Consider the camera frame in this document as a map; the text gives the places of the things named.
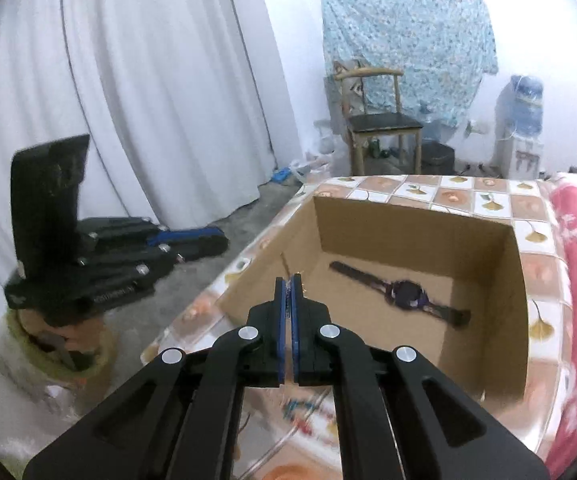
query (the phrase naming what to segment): white wall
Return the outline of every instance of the white wall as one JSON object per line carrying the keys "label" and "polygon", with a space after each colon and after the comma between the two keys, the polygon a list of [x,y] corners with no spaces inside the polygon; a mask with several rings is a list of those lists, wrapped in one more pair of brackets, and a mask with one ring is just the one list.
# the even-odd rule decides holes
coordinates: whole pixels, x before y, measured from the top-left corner
{"label": "white wall", "polygon": [[[329,118],[323,90],[321,0],[265,0],[302,149],[316,139],[313,123]],[[543,163],[549,171],[577,165],[577,0],[486,0],[499,73],[485,75],[471,118],[494,129],[495,103],[513,73],[539,76],[545,85]],[[459,136],[457,155],[488,161],[494,136]]]}
{"label": "white wall", "polygon": [[264,0],[233,0],[278,166],[302,155],[284,71]]}

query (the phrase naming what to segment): cardboard box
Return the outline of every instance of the cardboard box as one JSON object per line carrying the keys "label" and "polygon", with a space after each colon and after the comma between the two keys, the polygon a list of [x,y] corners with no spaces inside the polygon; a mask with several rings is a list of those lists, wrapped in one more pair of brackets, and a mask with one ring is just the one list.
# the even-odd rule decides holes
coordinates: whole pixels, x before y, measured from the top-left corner
{"label": "cardboard box", "polygon": [[[342,276],[340,260],[387,280],[420,283],[431,300],[470,309],[454,329]],[[520,400],[526,386],[526,288],[511,226],[392,204],[314,196],[216,303],[233,322],[273,297],[277,276],[302,274],[305,293],[372,346],[417,348],[486,407]]]}

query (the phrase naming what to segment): blue object on floor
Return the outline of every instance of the blue object on floor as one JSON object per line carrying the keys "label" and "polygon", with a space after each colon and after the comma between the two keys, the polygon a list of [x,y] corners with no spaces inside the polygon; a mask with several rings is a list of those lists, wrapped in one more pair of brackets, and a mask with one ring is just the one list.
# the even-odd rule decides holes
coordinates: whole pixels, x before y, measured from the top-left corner
{"label": "blue object on floor", "polygon": [[270,177],[270,179],[273,182],[280,184],[284,182],[289,176],[290,170],[288,168],[283,168],[282,170],[277,170],[275,173],[273,173],[273,176]]}
{"label": "blue object on floor", "polygon": [[168,244],[186,262],[219,256],[228,249],[228,243],[228,238],[218,227],[161,231],[148,240],[151,247]]}

